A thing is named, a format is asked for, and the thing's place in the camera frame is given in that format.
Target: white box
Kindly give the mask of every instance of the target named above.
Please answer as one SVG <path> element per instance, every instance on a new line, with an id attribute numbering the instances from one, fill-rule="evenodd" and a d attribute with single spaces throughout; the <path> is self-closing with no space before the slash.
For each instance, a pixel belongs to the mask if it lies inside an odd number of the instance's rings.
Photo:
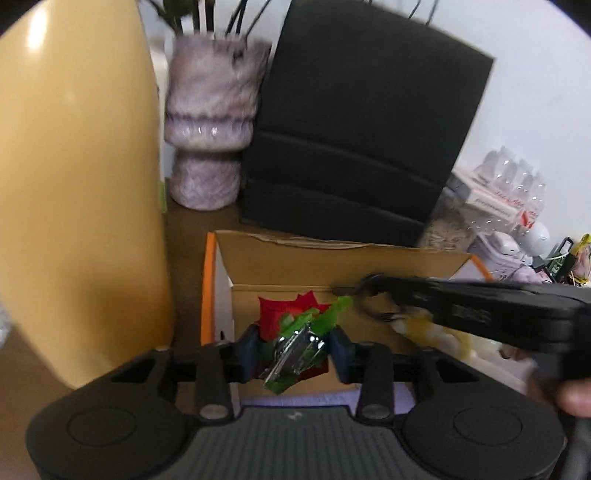
<path id="1" fill-rule="evenodd" d="M 473 179 L 469 172 L 461 168 L 452 170 L 447 180 L 447 186 L 453 191 L 456 198 L 466 205 L 471 205 L 503 220 L 515 220 L 519 214 L 517 208 L 492 193 Z"/>

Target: cardboard box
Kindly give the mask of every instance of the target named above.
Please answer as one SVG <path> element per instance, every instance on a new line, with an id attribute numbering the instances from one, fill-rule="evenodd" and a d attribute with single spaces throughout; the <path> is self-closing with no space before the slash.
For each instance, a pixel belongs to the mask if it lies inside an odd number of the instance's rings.
<path id="1" fill-rule="evenodd" d="M 354 286 L 374 272 L 399 277 L 490 278 L 480 261 L 469 254 L 217 231 L 207 236 L 201 342 L 240 337 L 259 318 L 259 297 L 293 300 L 298 293 L 313 290 L 320 303 L 329 303 L 334 300 L 332 287 Z M 353 308 L 341 315 L 339 324 L 353 342 L 384 343 L 396 353 L 410 353 L 415 348 L 390 325 Z M 350 388 L 354 386 L 341 384 L 330 365 L 329 373 L 300 382 L 286 394 Z M 238 391 L 240 398 L 273 395 L 261 380 L 239 385 Z"/>

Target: plastic bottle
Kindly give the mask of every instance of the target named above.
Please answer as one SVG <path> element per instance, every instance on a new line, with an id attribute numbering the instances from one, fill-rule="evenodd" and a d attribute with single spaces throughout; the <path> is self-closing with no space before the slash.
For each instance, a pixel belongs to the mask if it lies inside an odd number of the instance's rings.
<path id="1" fill-rule="evenodd" d="M 515 207 L 522 209 L 525 206 L 525 202 L 530 199 L 533 182 L 531 166 L 522 158 L 517 165 L 517 174 L 513 181 L 511 202 Z"/>
<path id="2" fill-rule="evenodd" d="M 521 225 L 526 228 L 532 228 L 542 210 L 544 210 L 546 183 L 542 176 L 537 173 L 533 179 L 533 185 L 528 201 L 525 203 L 523 213 L 521 214 Z"/>
<path id="3" fill-rule="evenodd" d="M 501 153 L 502 170 L 491 183 L 491 190 L 499 197 L 510 199 L 513 191 L 513 181 L 517 174 L 517 163 Z"/>
<path id="4" fill-rule="evenodd" d="M 499 151 L 492 150 L 488 152 L 482 163 L 474 169 L 476 178 L 484 185 L 491 184 L 502 174 L 506 161 L 514 158 L 515 154 L 504 146 Z"/>

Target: clutter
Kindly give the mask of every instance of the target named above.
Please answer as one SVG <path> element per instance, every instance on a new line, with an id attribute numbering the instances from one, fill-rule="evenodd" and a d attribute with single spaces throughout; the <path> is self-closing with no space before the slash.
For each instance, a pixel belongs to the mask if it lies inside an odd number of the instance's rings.
<path id="1" fill-rule="evenodd" d="M 539 217 L 542 210 L 544 210 L 546 183 L 542 176 L 537 173 L 533 179 L 533 185 L 529 198 L 526 200 L 524 209 L 519 218 L 521 226 L 532 228 L 535 221 Z"/>
<path id="2" fill-rule="evenodd" d="M 501 235 L 504 239 L 502 242 L 510 244 L 511 237 L 506 233 Z M 521 266 L 523 255 L 519 254 L 519 250 L 513 254 L 506 254 L 499 250 L 499 240 L 496 240 L 496 244 L 495 240 L 493 240 L 498 236 L 498 233 L 495 235 L 479 233 L 474 243 L 468 248 L 468 253 L 480 258 L 495 280 L 504 280 L 513 275 L 515 270 Z M 506 247 L 503 251 L 513 250 L 517 245 L 515 241 L 513 243 L 515 245 Z"/>
<path id="3" fill-rule="evenodd" d="M 517 163 L 508 158 L 502 163 L 502 170 L 489 184 L 489 188 L 504 200 L 511 201 L 513 181 L 517 174 Z"/>
<path id="4" fill-rule="evenodd" d="M 586 284 L 589 281 L 590 255 L 591 235 L 586 233 L 570 249 L 554 279 L 558 283 L 569 283 L 578 286 Z"/>
<path id="5" fill-rule="evenodd" d="M 503 146 L 499 151 L 488 152 L 482 163 L 474 169 L 474 173 L 481 183 L 488 186 L 502 177 L 506 165 L 514 159 L 515 154 Z"/>
<path id="6" fill-rule="evenodd" d="M 444 188 L 417 246 L 466 251 L 477 234 L 467 220 L 477 213 L 473 210 L 474 208 L 463 205 L 450 189 Z"/>
<path id="7" fill-rule="evenodd" d="M 514 187 L 511 195 L 511 203 L 520 210 L 530 199 L 531 188 L 534 182 L 531 170 L 531 165 L 523 158 L 519 160 L 519 163 L 517 164 L 517 174 L 513 181 Z"/>
<path id="8" fill-rule="evenodd" d="M 548 273 L 554 280 L 573 246 L 574 240 L 571 237 L 565 237 L 554 253 L 550 255 L 550 258 L 546 259 L 546 261 L 549 262 L 547 266 Z"/>
<path id="9" fill-rule="evenodd" d="M 519 283 L 553 283 L 552 279 L 543 270 L 536 272 L 533 268 L 522 265 L 519 267 L 513 275 L 511 275 L 511 281 Z"/>
<path id="10" fill-rule="evenodd" d="M 464 204 L 481 211 L 481 216 L 487 213 L 499 220 L 514 222 L 519 213 L 518 209 L 494 195 L 482 183 L 478 183 L 471 172 L 461 167 L 452 170 L 446 185 Z"/>
<path id="11" fill-rule="evenodd" d="M 512 232 L 521 251 L 531 257 L 539 257 L 548 253 L 550 247 L 550 232 L 545 224 L 537 221 L 529 229 L 518 227 Z"/>

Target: flower pot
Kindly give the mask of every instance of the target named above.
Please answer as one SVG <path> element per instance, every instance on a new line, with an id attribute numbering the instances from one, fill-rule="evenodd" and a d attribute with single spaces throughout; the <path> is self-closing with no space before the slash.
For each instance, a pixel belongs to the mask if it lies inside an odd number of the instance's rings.
<path id="1" fill-rule="evenodd" d="M 247 147 L 271 44 L 185 35 L 176 40 L 166 101 L 166 141 L 199 152 Z"/>
<path id="2" fill-rule="evenodd" d="M 234 154 L 179 151 L 170 179 L 170 196 L 194 210 L 219 210 L 236 201 L 240 162 Z"/>

